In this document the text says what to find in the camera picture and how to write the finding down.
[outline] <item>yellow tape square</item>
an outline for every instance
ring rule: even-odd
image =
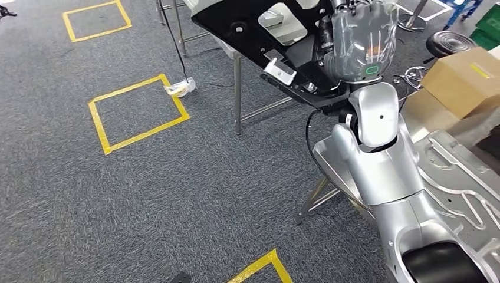
[[[94,120],[94,124],[96,125],[97,135],[99,137],[99,141],[101,141],[101,145],[103,147],[103,151],[104,151],[105,155],[110,154],[113,150],[121,149],[124,146],[128,146],[131,143],[135,143],[141,139],[145,139],[153,134],[158,133],[159,131],[162,131],[166,128],[172,127],[174,125],[179,124],[180,122],[183,122],[183,121],[186,121],[187,119],[189,119],[189,114],[184,109],[184,106],[182,105],[182,102],[180,102],[180,99],[178,97],[173,96],[171,98],[172,98],[173,102],[175,103],[177,110],[180,113],[180,117],[178,117],[172,121],[169,121],[165,124],[161,124],[155,128],[152,128],[151,130],[149,130],[145,133],[138,134],[134,137],[131,137],[129,139],[121,141],[117,144],[114,144],[114,145],[109,144],[108,138],[106,136],[106,132],[104,131],[103,123],[101,122],[101,118],[99,117],[99,113],[97,112],[96,102],[113,97],[113,96],[117,96],[119,94],[126,93],[128,91],[134,90],[134,89],[142,87],[144,85],[151,84],[155,81],[162,81],[164,86],[170,85],[167,77],[164,74],[160,74],[157,77],[150,78],[149,80],[142,81],[140,83],[131,85],[130,87],[122,88],[121,90],[117,90],[117,91],[114,91],[112,93],[103,94],[102,96],[98,96],[98,97],[92,99],[88,103],[88,107],[90,109],[90,114],[92,115],[92,119]]]
[[[241,283],[268,264],[272,264],[282,283],[292,283],[292,278],[288,275],[287,270],[279,260],[276,249],[268,252],[262,258],[257,259],[254,263],[250,264],[242,272],[229,280],[228,283]]]
[[[107,6],[107,5],[114,5],[114,4],[116,4],[118,6],[118,10],[120,10],[121,16],[125,20],[125,25],[123,27],[117,28],[117,29],[112,29],[110,31],[100,32],[98,34],[88,35],[86,37],[76,38],[75,32],[73,31],[73,27],[71,26],[69,14],[74,14],[74,13],[78,13],[81,11],[86,11],[86,10],[95,9],[95,8],[99,8],[99,7]],[[68,30],[68,35],[70,36],[70,39],[72,42],[79,42],[79,41],[89,40],[90,38],[95,38],[95,37],[100,37],[100,36],[107,35],[107,34],[112,34],[114,32],[121,31],[121,30],[124,30],[126,28],[130,28],[132,26],[132,23],[130,22],[130,18],[127,15],[127,13],[125,12],[125,9],[123,9],[123,6],[121,5],[120,0],[111,1],[111,2],[97,4],[97,5],[90,6],[90,7],[85,7],[85,8],[81,8],[81,9],[76,9],[76,10],[64,12],[64,13],[62,13],[62,18],[64,20],[64,24],[66,25],[66,29]]]

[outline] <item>metal table leg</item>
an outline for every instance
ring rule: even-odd
[[[419,17],[423,7],[428,0],[421,0],[413,14],[401,14],[397,18],[397,26],[405,31],[421,32],[425,29],[427,23]]]
[[[163,13],[162,13],[162,5],[160,4],[159,0],[156,0],[156,10],[158,11],[158,16],[160,16],[160,22],[162,25],[165,25],[165,19],[163,18]]]
[[[184,45],[184,38],[182,37],[182,27],[180,26],[179,9],[177,8],[177,0],[172,0],[172,10],[177,20],[177,29],[179,30],[179,45],[180,53],[186,56],[186,46]]]
[[[234,74],[235,74],[235,130],[236,134],[241,134],[241,57],[234,57]]]
[[[202,38],[202,37],[205,37],[207,35],[210,35],[210,32],[202,32],[201,34],[197,34],[197,35],[194,35],[192,37],[186,37],[186,38],[183,38],[184,42],[188,42],[188,41],[191,41],[191,40],[197,40],[198,38]]]
[[[326,195],[319,197],[321,192],[327,187],[328,185],[328,180],[326,177],[322,177],[321,180],[318,182],[318,185],[314,188],[314,190],[309,194],[307,197],[307,200],[305,201],[304,205],[302,206],[302,209],[298,213],[297,217],[295,218],[295,223],[300,224],[304,220],[304,218],[307,216],[307,213],[315,209],[316,207],[320,206],[322,203],[326,202],[327,200],[331,199],[333,196],[337,195],[340,193],[339,189],[333,189]]]
[[[286,102],[289,102],[290,100],[292,100],[291,97],[286,97],[286,98],[283,98],[281,100],[278,100],[278,101],[276,101],[274,103],[271,103],[271,104],[269,104],[267,106],[264,106],[263,108],[257,109],[255,111],[252,111],[252,112],[250,112],[248,114],[245,114],[245,115],[241,116],[241,120],[245,121],[248,118],[252,118],[253,116],[257,116],[257,115],[259,115],[261,113],[266,112],[267,110],[273,109],[276,106],[280,106],[280,105],[282,105],[282,104],[284,104]]]
[[[180,8],[180,7],[182,7],[182,6],[186,6],[186,3],[180,3],[180,4],[177,4],[177,7],[178,7],[178,8]],[[170,10],[171,8],[172,8],[172,5],[165,5],[165,6],[163,6],[163,9],[164,9],[165,11]]]

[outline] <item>black cable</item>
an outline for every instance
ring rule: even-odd
[[[215,47],[215,48],[203,50],[202,52],[196,54],[195,56],[202,55],[202,54],[205,54],[205,53],[208,53],[208,52],[211,52],[211,51],[215,51],[215,50],[222,50],[222,47]]]
[[[170,36],[172,37],[172,41],[173,41],[173,44],[175,46],[175,50],[177,51],[177,55],[179,56],[180,64],[182,65],[182,73],[184,74],[184,79],[187,80],[188,75],[186,75],[186,66],[184,66],[184,60],[182,60],[182,55],[180,54],[179,47],[177,47],[177,42],[175,40],[175,37],[173,36],[172,29],[170,28],[169,19],[167,19],[167,14],[165,14],[165,10],[163,9],[162,0],[159,0],[159,2],[160,2],[160,7],[162,9],[163,17],[165,19],[165,24],[167,24],[167,27],[168,27],[169,32],[170,32]]]
[[[314,163],[316,163],[316,166],[318,166],[318,168],[320,169],[321,173],[325,176],[325,178],[327,178],[327,180],[332,185],[334,185],[339,191],[341,191],[352,202],[356,203],[361,208],[363,208],[363,209],[365,209],[367,211],[370,211],[370,209],[366,205],[362,204],[359,200],[357,200],[356,198],[350,196],[349,194],[347,194],[346,192],[344,192],[343,190],[341,190],[340,187],[337,186],[337,184],[330,179],[329,175],[323,170],[323,168],[321,167],[320,163],[318,162],[318,160],[314,156],[313,148],[311,147],[311,143],[309,142],[309,125],[311,124],[312,117],[314,115],[318,114],[318,113],[321,113],[321,111],[314,110],[313,112],[311,112],[311,114],[309,114],[309,117],[307,117],[307,122],[305,124],[305,142],[307,143],[307,150],[309,151],[309,154],[311,155],[312,159],[314,160]]]
[[[232,85],[222,85],[222,84],[212,84],[212,83],[205,83],[206,85],[211,85],[211,86],[214,86],[214,87],[223,87],[223,88],[228,88],[228,87],[233,87],[234,84]]]
[[[314,214],[320,215],[320,216],[326,216],[326,217],[330,217],[330,218],[335,218],[335,217],[338,216],[338,215],[324,214],[324,213],[320,213],[320,212],[317,212],[317,211],[315,211]]]
[[[407,78],[405,78],[404,76],[402,75],[393,75],[393,77],[398,77],[398,78],[401,78],[405,83],[406,83],[406,94],[404,95],[404,100],[403,102],[401,103],[401,105],[399,105],[399,113],[401,113],[401,110],[403,110],[403,106],[404,104],[406,103],[406,100],[408,99],[408,96],[410,95],[410,89],[408,88],[408,84],[409,82],[406,81]]]

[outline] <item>green crate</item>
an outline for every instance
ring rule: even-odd
[[[479,28],[471,34],[470,38],[486,50],[491,50],[500,45],[500,40],[491,38],[487,33]]]
[[[500,2],[497,2],[493,7],[479,20],[476,27],[490,38],[500,41]]]

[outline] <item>black stool seat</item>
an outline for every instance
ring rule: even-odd
[[[441,58],[477,47],[474,41],[452,31],[438,31],[431,35],[425,46],[434,57]]]

